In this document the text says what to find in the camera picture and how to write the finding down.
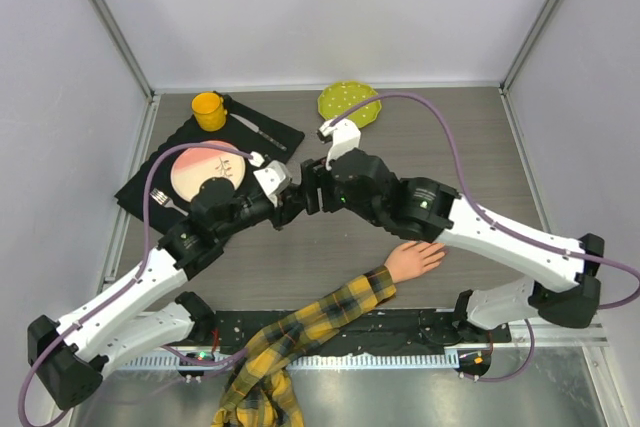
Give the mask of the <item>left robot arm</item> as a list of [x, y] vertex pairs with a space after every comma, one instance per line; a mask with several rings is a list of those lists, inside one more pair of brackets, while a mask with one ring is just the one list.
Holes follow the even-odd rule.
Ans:
[[189, 215], [148, 251], [141, 263], [92, 301], [59, 320], [41, 315], [27, 328], [27, 357], [61, 410], [89, 398], [100, 386], [108, 362], [108, 340], [166, 293], [184, 285], [223, 253], [229, 237], [270, 221], [288, 224], [305, 208], [302, 188], [270, 180], [264, 192], [236, 195], [230, 181], [206, 181], [192, 199]]

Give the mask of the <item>mannequin hand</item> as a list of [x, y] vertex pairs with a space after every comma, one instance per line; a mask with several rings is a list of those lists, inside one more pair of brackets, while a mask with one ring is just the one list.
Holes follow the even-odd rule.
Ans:
[[402, 283], [437, 268], [446, 254], [446, 247], [442, 243], [406, 242], [389, 254], [384, 266], [394, 283]]

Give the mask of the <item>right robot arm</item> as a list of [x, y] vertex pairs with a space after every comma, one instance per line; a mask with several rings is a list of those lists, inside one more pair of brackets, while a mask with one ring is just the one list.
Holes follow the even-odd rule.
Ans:
[[475, 211], [456, 189], [424, 177], [399, 179], [360, 149], [335, 160], [307, 160], [300, 169], [308, 214], [346, 209], [403, 240], [440, 242], [521, 273], [500, 287], [459, 295], [451, 327], [460, 340], [531, 317], [572, 329], [591, 324], [601, 283], [598, 261], [586, 257], [602, 254], [602, 238], [562, 238]]

